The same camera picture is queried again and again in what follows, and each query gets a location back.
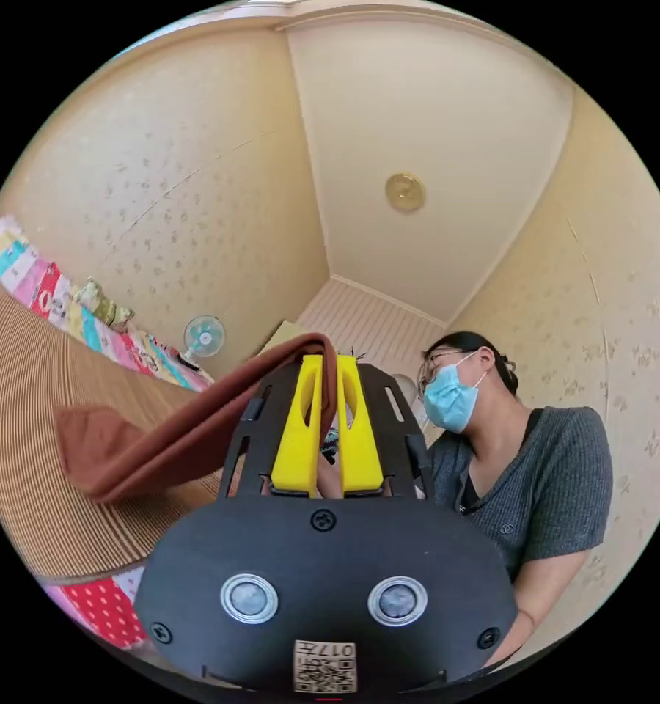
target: white fan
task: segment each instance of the white fan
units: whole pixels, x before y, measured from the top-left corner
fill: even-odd
[[[225,342],[225,328],[214,315],[199,315],[186,326],[183,341],[188,349],[178,356],[179,362],[199,369],[193,358],[217,354]]]

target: brown towel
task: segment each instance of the brown towel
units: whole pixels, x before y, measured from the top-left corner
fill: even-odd
[[[322,354],[325,439],[337,407],[337,358],[324,335],[307,334],[273,347],[198,394],[145,433],[107,406],[56,408],[54,426],[62,469],[98,503],[162,491],[223,466],[232,434],[261,380],[306,354]]]

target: black hair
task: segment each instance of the black hair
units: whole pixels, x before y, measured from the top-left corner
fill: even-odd
[[[516,396],[518,391],[518,377],[515,374],[516,365],[510,362],[506,355],[501,354],[483,335],[469,331],[451,332],[433,343],[423,353],[423,359],[428,359],[435,350],[441,347],[451,347],[462,352],[476,352],[481,347],[488,347],[494,353],[496,371],[499,373],[501,381],[504,382],[504,386],[509,392]]]

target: qr code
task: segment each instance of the qr code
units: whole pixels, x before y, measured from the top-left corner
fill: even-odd
[[[293,649],[293,683],[297,692],[356,692],[357,660],[354,644],[297,640]]]

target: gray t-shirt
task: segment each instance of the gray t-shirt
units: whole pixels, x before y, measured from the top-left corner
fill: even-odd
[[[429,453],[436,503],[460,511],[472,446],[445,432]],[[513,581],[524,562],[601,544],[612,484],[611,452],[596,411],[547,406],[517,456],[466,516],[496,543]]]

